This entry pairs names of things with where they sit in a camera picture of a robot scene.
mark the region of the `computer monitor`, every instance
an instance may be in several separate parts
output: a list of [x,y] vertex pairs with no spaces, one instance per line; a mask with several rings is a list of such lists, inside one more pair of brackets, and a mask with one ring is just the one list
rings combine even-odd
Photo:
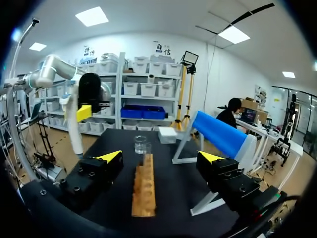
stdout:
[[257,111],[245,108],[244,111],[242,112],[241,115],[241,120],[248,122],[248,123],[253,123],[254,119],[256,118]]

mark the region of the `poster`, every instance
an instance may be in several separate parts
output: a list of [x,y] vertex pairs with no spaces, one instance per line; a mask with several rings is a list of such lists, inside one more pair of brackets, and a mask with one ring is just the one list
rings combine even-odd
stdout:
[[153,49],[155,55],[171,56],[172,54],[170,44],[167,44],[166,42],[153,41]]
[[84,46],[83,57],[79,60],[80,64],[97,63],[97,57],[95,56],[95,50],[88,45]]

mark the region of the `blue foam cylinder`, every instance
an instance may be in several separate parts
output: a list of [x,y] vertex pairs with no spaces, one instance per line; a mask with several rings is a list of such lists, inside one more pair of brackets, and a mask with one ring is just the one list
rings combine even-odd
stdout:
[[201,111],[197,112],[193,127],[225,155],[234,159],[247,135],[236,128]]

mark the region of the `black jacket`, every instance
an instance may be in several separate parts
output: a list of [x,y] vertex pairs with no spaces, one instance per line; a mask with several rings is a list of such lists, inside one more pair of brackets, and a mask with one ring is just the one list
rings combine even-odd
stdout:
[[223,110],[218,116],[217,119],[223,121],[224,123],[237,128],[236,118],[234,118],[232,111],[229,109]]

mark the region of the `wooden block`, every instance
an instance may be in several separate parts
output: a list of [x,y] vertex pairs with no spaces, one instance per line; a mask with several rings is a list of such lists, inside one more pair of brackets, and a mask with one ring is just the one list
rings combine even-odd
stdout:
[[153,156],[144,157],[143,165],[135,170],[132,216],[153,217],[155,216],[155,193],[153,175]]

